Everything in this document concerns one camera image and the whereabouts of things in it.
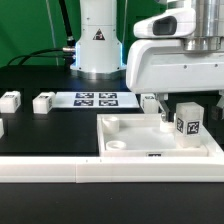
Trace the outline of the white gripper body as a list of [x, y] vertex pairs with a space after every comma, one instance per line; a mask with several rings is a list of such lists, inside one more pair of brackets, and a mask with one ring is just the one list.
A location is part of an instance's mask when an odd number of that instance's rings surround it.
[[126, 70], [132, 92], [224, 89], [224, 8], [169, 8], [133, 32]]

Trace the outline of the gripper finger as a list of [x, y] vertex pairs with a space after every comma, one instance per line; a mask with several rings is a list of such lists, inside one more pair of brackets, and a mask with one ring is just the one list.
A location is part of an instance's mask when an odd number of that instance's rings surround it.
[[158, 102], [159, 108], [161, 110], [161, 119], [163, 122], [173, 122], [174, 112], [171, 111], [167, 105], [168, 94], [167, 93], [157, 93], [156, 100]]
[[224, 119], [224, 90], [220, 90], [219, 95], [217, 105], [212, 107], [212, 118], [216, 121]]

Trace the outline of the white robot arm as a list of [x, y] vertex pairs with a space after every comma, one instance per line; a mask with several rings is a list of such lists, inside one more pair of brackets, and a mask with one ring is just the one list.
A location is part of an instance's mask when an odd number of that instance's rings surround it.
[[75, 75], [110, 79], [126, 72], [126, 85], [136, 94], [153, 93], [172, 119], [165, 95], [217, 90], [215, 120], [224, 119], [224, 0], [155, 0], [164, 13], [133, 27], [137, 40], [127, 62], [116, 36], [117, 0], [80, 0], [81, 38], [75, 44]]

